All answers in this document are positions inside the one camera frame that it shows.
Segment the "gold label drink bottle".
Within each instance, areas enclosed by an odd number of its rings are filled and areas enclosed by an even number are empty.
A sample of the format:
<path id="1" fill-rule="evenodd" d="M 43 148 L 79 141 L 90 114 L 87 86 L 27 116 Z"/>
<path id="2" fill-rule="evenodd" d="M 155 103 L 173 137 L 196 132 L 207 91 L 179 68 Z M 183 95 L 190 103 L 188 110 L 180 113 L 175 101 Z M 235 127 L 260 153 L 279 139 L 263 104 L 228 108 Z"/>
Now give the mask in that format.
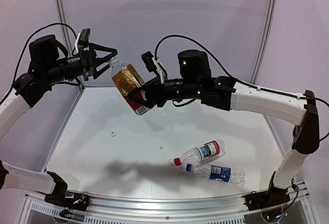
<path id="1" fill-rule="evenodd" d="M 115 86 L 134 113 L 141 116 L 149 111 L 150 109 L 146 106 L 128 98 L 129 93 L 145 84 L 145 81 L 134 66 L 132 64 L 121 63 L 120 60 L 116 58 L 109 62 L 109 66 L 112 70 L 111 77 Z"/>

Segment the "red cap water bottle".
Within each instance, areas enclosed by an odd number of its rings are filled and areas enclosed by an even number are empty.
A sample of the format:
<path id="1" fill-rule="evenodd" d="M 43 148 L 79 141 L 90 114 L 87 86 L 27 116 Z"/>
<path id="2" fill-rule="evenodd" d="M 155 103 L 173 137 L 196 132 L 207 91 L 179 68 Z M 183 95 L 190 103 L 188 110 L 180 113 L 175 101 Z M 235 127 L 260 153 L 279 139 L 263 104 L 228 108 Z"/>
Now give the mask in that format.
<path id="1" fill-rule="evenodd" d="M 208 159 L 217 159 L 226 154 L 226 144 L 222 139 L 215 139 L 187 150 L 181 156 L 169 159 L 170 166 L 184 167 L 197 164 Z"/>

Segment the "blue cap water bottle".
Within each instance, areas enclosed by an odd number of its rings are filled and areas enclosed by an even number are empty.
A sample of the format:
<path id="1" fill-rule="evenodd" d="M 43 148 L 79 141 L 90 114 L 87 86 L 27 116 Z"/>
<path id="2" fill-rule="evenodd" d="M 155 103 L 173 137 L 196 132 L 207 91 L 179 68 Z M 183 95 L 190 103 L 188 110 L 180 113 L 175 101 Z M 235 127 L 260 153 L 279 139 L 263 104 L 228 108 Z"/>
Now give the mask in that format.
<path id="1" fill-rule="evenodd" d="M 234 185 L 245 184 L 245 171 L 234 167 L 211 165 L 208 163 L 187 164 L 184 171 L 202 179 L 220 181 Z"/>

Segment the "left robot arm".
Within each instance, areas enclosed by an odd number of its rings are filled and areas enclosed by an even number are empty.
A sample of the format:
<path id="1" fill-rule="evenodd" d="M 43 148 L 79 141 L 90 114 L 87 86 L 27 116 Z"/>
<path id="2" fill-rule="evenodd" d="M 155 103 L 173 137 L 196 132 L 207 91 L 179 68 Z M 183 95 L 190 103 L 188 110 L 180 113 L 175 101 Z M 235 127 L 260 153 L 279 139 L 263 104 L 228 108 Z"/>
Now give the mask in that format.
<path id="1" fill-rule="evenodd" d="M 107 63 L 118 51 L 89 42 L 89 29 L 82 30 L 75 42 L 75 56 L 69 57 L 65 46 L 55 35 L 43 36 L 29 44 L 28 71 L 14 80 L 13 87 L 1 102 L 1 136 L 45 93 L 57 84 L 77 77 L 94 80 L 109 66 Z M 20 189 L 45 195 L 60 195 L 67 191 L 67 183 L 56 173 L 38 173 L 1 162 L 1 189 Z"/>

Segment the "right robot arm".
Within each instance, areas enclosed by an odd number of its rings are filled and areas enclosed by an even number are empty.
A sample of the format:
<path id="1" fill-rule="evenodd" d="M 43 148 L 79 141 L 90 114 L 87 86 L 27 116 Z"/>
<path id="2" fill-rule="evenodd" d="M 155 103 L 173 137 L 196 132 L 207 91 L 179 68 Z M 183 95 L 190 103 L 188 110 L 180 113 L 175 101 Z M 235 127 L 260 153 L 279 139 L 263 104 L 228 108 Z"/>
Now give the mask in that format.
<path id="1" fill-rule="evenodd" d="M 290 122 L 295 126 L 293 142 L 269 189 L 286 189 L 309 154 L 320 145 L 319 117 L 313 92 L 290 94 L 253 86 L 234 77 L 212 77 L 204 51 L 185 50 L 178 55 L 181 77 L 167 79 L 159 59 L 151 52 L 141 58 L 156 77 L 131 91 L 128 98 L 148 108 L 163 107 L 167 101 L 199 99 L 202 104 L 221 110 L 249 111 Z"/>

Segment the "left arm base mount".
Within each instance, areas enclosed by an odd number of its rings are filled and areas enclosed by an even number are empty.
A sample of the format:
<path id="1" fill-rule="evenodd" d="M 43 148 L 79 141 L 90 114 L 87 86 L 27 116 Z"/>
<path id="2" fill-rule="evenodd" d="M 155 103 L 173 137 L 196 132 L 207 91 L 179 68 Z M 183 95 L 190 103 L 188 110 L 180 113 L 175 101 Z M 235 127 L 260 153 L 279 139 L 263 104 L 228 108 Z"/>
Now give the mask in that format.
<path id="1" fill-rule="evenodd" d="M 89 206 L 90 196 L 83 193 L 70 192 L 67 183 L 56 173 L 46 172 L 55 182 L 54 189 L 50 194 L 45 195 L 45 202 L 63 210 L 59 213 L 60 217 L 71 219 L 74 211 L 86 212 Z"/>

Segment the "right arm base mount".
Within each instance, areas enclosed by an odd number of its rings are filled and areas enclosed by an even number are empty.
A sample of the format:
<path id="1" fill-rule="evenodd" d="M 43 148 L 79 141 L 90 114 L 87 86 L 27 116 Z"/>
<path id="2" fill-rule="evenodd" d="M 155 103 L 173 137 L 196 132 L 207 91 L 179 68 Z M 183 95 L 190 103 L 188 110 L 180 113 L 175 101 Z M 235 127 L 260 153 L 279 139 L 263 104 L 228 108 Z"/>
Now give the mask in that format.
<path id="1" fill-rule="evenodd" d="M 279 223 L 283 215 L 296 201 L 299 196 L 299 187 L 295 181 L 291 181 L 291 187 L 296 193 L 293 200 L 290 199 L 288 188 L 280 189 L 270 185 L 270 187 L 261 192 L 251 192 L 245 195 L 245 204 L 248 211 L 261 211 L 261 217 L 266 223 Z"/>

